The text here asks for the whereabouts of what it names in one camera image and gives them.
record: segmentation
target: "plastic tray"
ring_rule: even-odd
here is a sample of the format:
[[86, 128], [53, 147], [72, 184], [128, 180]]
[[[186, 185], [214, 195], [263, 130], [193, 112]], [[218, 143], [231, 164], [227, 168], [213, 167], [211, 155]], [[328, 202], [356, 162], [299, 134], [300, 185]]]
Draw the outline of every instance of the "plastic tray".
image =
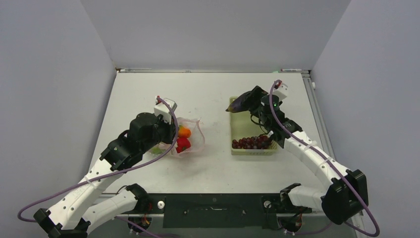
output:
[[[229, 98], [232, 103], [237, 97]], [[272, 155], [277, 152], [277, 143], [273, 142], [266, 150], [233, 149], [232, 140], [239, 140], [243, 137], [258, 136], [263, 133], [261, 128], [250, 120], [249, 112], [229, 113], [230, 114], [230, 141], [229, 146], [232, 155]]]

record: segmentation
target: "white table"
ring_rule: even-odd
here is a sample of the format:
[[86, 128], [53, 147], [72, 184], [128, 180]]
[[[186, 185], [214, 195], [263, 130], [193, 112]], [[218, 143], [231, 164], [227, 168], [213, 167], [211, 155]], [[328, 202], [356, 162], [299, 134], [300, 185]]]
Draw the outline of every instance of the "white table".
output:
[[[320, 142], [300, 73], [119, 73], [92, 163], [138, 113], [153, 112], [155, 95], [175, 100], [177, 117], [202, 119], [206, 148], [188, 159], [165, 156], [125, 174], [105, 192], [133, 183], [148, 193], [276, 193], [295, 182], [322, 189], [311, 171], [281, 148], [272, 156], [230, 154], [229, 114], [224, 111], [229, 97], [256, 85], [269, 90], [276, 79], [283, 80], [290, 90], [281, 106], [283, 112]], [[150, 159], [145, 154], [140, 163]]]

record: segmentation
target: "gray wall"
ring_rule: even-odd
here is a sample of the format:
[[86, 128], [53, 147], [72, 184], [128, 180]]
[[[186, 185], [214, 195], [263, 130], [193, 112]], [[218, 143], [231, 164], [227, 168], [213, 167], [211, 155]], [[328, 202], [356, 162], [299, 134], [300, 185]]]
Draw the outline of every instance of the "gray wall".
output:
[[367, 175], [381, 237], [420, 236], [419, 9], [351, 1], [312, 72], [337, 160]]
[[1, 237], [45, 238], [16, 213], [86, 173], [115, 70], [79, 1], [15, 0], [0, 3], [0, 73]]
[[117, 67], [312, 69], [350, 0], [82, 0]]

